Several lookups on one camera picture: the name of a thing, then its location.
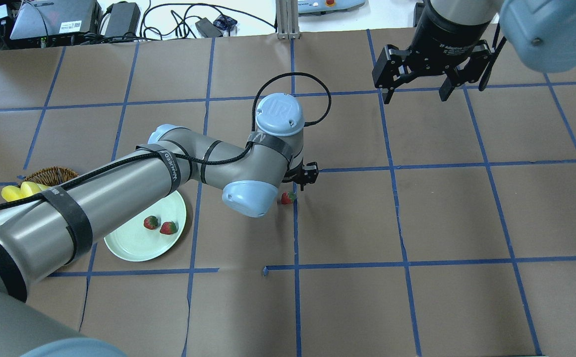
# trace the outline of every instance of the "black strap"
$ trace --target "black strap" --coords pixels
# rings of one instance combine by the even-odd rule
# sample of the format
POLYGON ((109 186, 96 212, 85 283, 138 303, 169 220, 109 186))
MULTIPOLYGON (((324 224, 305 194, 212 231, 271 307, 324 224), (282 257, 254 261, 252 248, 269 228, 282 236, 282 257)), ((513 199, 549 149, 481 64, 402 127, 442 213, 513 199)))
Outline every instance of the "black strap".
MULTIPOLYGON (((202 160, 204 161, 209 161, 209 156, 211 156, 211 152, 213 152, 213 149, 215 149, 216 146, 218 146, 219 143, 221 143, 222 140, 215 140, 215 142, 213 142, 213 144, 211 144, 211 146, 209 146, 209 149, 207 149, 207 152, 204 153, 204 158, 202 158, 202 160)), ((207 183, 206 179, 204 178, 204 172, 207 169, 207 165, 202 164, 200 166, 200 181, 202 183, 207 183)))
POLYGON ((254 131, 250 133, 248 142, 264 145, 280 153, 288 163, 292 161, 292 147, 276 136, 254 131))
POLYGON ((161 156, 161 160, 167 167, 167 170, 169 170, 171 176, 171 190, 168 192, 167 195, 177 190, 182 180, 180 178, 180 167, 178 167, 177 160, 175 159, 175 156, 171 151, 165 149, 164 147, 158 144, 137 145, 136 150, 147 150, 159 154, 161 156))
POLYGON ((0 278, 4 282, 6 291, 19 301, 26 302, 28 290, 19 267, 10 254, 0 244, 0 278))
MULTIPOLYGON (((173 141, 173 140, 168 140, 168 139, 161 139, 161 141, 167 141, 170 142, 171 144, 174 144, 175 146, 177 146, 180 151, 184 152, 184 155, 189 156, 189 152, 187 150, 184 149, 184 147, 182 145, 180 145, 179 143, 173 141)), ((193 163, 191 162, 191 160, 187 160, 187 162, 189 163, 189 177, 186 178, 187 181, 191 180, 191 176, 193 175, 193 163)))
POLYGON ((61 186, 50 187, 50 189, 41 191, 41 194, 68 224, 66 229, 72 238, 74 249, 72 257, 66 264, 88 253, 92 248, 92 226, 79 203, 61 186))

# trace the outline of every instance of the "black cable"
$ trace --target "black cable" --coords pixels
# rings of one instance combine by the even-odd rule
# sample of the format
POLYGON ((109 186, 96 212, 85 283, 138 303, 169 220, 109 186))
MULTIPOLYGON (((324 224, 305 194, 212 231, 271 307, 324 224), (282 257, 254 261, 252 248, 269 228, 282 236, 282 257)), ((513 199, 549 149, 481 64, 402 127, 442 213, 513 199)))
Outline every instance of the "black cable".
MULTIPOLYGON (((502 40, 500 41, 500 44, 498 46, 498 51, 501 50, 501 47, 503 47, 505 42, 506 42, 506 38, 502 38, 502 40)), ((261 88, 259 88, 259 91, 258 91, 257 95, 255 96, 255 99, 253 100, 252 122, 251 122, 251 127, 250 127, 251 131, 255 131, 255 129, 256 129, 256 126, 255 126, 255 108, 257 107, 257 102, 259 100, 259 97, 261 97, 261 93, 266 89, 266 87, 268 87, 271 83, 275 82, 277 79, 281 79, 284 77, 291 77, 293 75, 301 75, 303 77, 308 77, 308 78, 313 79, 315 82, 320 84, 324 88, 324 90, 326 90, 326 94, 328 97, 328 105, 326 108, 326 112, 318 120, 306 122, 306 124, 304 126, 316 125, 319 122, 321 122, 328 115, 330 108, 331 108, 331 105, 332 105, 332 95, 331 95, 330 91, 328 90, 327 86, 320 79, 313 76, 312 74, 305 73, 305 72, 287 72, 287 73, 283 73, 280 75, 276 75, 275 77, 273 77, 272 79, 270 79, 269 81, 264 83, 264 85, 261 86, 261 88)), ((199 159, 199 158, 194 158, 192 156, 188 156, 185 154, 175 154, 174 153, 174 155, 176 158, 192 161, 192 162, 199 163, 202 165, 226 165, 229 163, 234 163, 238 160, 242 160, 242 158, 244 156, 246 156, 246 154, 250 151, 250 149, 252 149, 252 146, 253 146, 252 142, 247 142, 244 150, 238 156, 234 156, 233 158, 230 158, 230 159, 218 160, 218 161, 207 161, 207 160, 203 160, 203 159, 199 159)), ((116 169, 117 167, 120 167, 122 165, 126 165, 126 164, 132 163, 134 161, 145 160, 145 159, 149 159, 149 158, 159 158, 159 156, 160 156, 160 154, 158 154, 156 152, 149 152, 147 154, 140 154, 140 155, 132 156, 131 158, 126 158, 126 159, 114 161, 113 163, 107 164, 104 167, 101 167, 99 169, 91 171, 88 174, 84 174, 84 175, 79 176, 77 178, 74 178, 74 179, 72 179, 66 183, 62 183, 60 186, 64 190, 73 189, 79 185, 82 185, 87 180, 93 179, 96 176, 99 176, 100 174, 104 174, 105 172, 110 171, 112 169, 116 169)), ((41 193, 37 193, 37 194, 34 194, 30 197, 18 199, 16 201, 0 203, 0 210, 20 206, 20 205, 23 205, 25 203, 38 201, 40 199, 43 199, 43 195, 41 193)))
POLYGON ((497 47, 497 39, 499 39, 499 23, 495 29, 495 36, 493 36, 493 50, 497 47))
POLYGON ((269 25, 270 27, 272 27, 272 28, 275 29, 275 30, 277 29, 276 25, 273 25, 272 23, 264 20, 263 18, 259 18, 259 17, 255 16, 255 15, 250 14, 250 13, 247 13, 247 12, 245 12, 245 11, 241 11, 241 10, 237 10, 237 9, 232 9, 231 7, 226 7, 226 6, 221 6, 221 5, 213 5, 213 4, 206 4, 206 3, 204 3, 204 2, 196 2, 196 3, 190 3, 190 2, 186 2, 186 3, 168 2, 168 3, 165 3, 165 4, 156 5, 156 6, 154 6, 154 7, 151 7, 151 4, 150 4, 150 7, 145 11, 145 13, 143 14, 143 18, 142 18, 142 20, 141 20, 141 22, 140 22, 139 34, 141 34, 141 36, 147 36, 147 34, 145 33, 145 32, 147 31, 147 29, 149 28, 149 27, 147 27, 147 26, 145 25, 145 19, 147 18, 147 14, 150 13, 152 10, 157 9, 157 8, 159 8, 159 7, 163 7, 163 6, 188 6, 189 8, 191 8, 191 7, 193 7, 193 6, 208 6, 208 7, 211 7, 211 8, 213 8, 213 9, 217 10, 218 12, 220 12, 219 9, 226 9, 226 10, 229 10, 229 11, 234 11, 234 12, 236 12, 236 13, 245 14, 245 15, 247 15, 247 16, 250 16, 250 17, 252 17, 252 18, 255 18, 256 20, 259 20, 259 21, 265 23, 266 25, 269 25))
POLYGON ((506 38, 502 37, 502 39, 497 44, 497 48, 491 55, 490 60, 488 61, 488 65, 484 70, 484 73, 482 74, 480 84, 478 84, 479 91, 483 91, 486 89, 488 85, 488 80, 490 79, 490 73, 493 70, 493 66, 495 65, 495 61, 497 61, 497 57, 499 57, 499 53, 502 51, 502 48, 504 48, 505 44, 506 44, 506 38))
POLYGON ((21 0, 21 3, 22 4, 28 4, 28 5, 32 6, 35 10, 37 10, 37 12, 39 13, 39 16, 41 17, 41 21, 44 23, 44 29, 46 30, 46 41, 50 40, 50 34, 48 33, 48 27, 46 25, 46 19, 44 19, 44 14, 42 14, 41 11, 39 9, 37 9, 37 7, 34 6, 32 4, 32 2, 30 2, 29 0, 21 0))
POLYGON ((276 81, 277 79, 281 79, 284 77, 292 77, 293 75, 301 75, 302 77, 308 77, 313 79, 315 82, 317 82, 320 86, 322 86, 324 88, 324 90, 326 91, 327 97, 328 97, 328 106, 326 108, 326 112, 324 113, 324 115, 321 116, 321 118, 314 120, 314 121, 309 121, 306 122, 306 124, 304 126, 311 126, 311 125, 316 125, 319 124, 321 122, 321 120, 325 119, 326 116, 328 115, 328 113, 330 112, 330 108, 332 107, 332 94, 330 93, 330 90, 327 88, 326 84, 323 83, 321 81, 321 79, 318 79, 317 77, 313 76, 310 73, 305 73, 305 72, 287 72, 287 73, 282 73, 280 75, 275 75, 275 77, 273 77, 272 79, 270 79, 270 81, 264 83, 263 86, 261 86, 261 88, 259 88, 259 91, 257 92, 257 94, 255 95, 255 99, 252 102, 252 125, 251 125, 251 131, 255 131, 255 112, 256 112, 256 108, 257 108, 257 101, 259 100, 259 97, 261 97, 261 92, 264 91, 266 89, 267 86, 269 86, 271 83, 273 83, 274 81, 276 81))

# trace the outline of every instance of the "metal post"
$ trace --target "metal post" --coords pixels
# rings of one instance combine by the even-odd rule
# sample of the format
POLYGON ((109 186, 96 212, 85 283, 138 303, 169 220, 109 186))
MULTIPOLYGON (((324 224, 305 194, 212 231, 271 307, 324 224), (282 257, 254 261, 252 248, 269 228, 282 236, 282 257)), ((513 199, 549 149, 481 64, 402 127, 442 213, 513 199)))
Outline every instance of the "metal post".
POLYGON ((276 0, 277 16, 277 38, 278 39, 298 39, 299 32, 299 10, 297 0, 276 0))

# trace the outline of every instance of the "light blue joint cap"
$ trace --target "light blue joint cap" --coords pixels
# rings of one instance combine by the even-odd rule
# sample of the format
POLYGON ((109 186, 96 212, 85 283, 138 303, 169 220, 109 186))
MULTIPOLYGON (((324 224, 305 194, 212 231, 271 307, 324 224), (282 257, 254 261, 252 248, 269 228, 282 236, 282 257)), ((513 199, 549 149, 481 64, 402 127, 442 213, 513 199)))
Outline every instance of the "light blue joint cap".
POLYGON ((121 350, 104 341, 75 337, 44 344, 21 357, 127 357, 121 350))
POLYGON ((279 189, 263 181, 234 181, 224 187, 222 201, 248 217, 263 217, 275 201, 279 189))
POLYGON ((255 122, 259 129, 272 136, 295 135, 305 125, 301 104, 286 93, 265 96, 257 105, 255 122))
POLYGON ((527 67, 550 73, 576 66, 576 0, 506 0, 499 23, 527 67))
POLYGON ((170 132, 173 129, 178 128, 186 129, 184 128, 184 126, 178 126, 172 124, 163 124, 159 126, 158 128, 156 128, 156 131, 152 133, 152 135, 149 135, 149 140, 147 140, 147 144, 154 144, 155 142, 160 140, 163 137, 163 135, 165 135, 166 133, 170 132))

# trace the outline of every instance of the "electronic device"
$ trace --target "electronic device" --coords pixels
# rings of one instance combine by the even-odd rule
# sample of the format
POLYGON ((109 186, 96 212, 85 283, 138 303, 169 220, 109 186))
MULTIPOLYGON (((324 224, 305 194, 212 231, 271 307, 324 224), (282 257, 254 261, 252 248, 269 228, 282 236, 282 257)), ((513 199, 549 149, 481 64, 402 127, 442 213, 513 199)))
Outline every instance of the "electronic device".
POLYGON ((365 0, 298 0, 299 14, 326 14, 361 7, 365 0))
POLYGON ((128 32, 136 34, 139 18, 140 9, 135 2, 117 2, 113 4, 107 27, 105 27, 105 36, 124 36, 128 32))
POLYGON ((15 19, 12 40, 39 40, 70 45, 72 36, 98 31, 101 7, 96 0, 41 0, 25 2, 15 19))
POLYGON ((196 22, 195 27, 198 29, 198 32, 200 32, 200 34, 204 38, 220 38, 224 36, 222 34, 222 31, 220 31, 220 29, 215 27, 215 25, 213 25, 211 21, 209 21, 209 19, 206 17, 196 22))

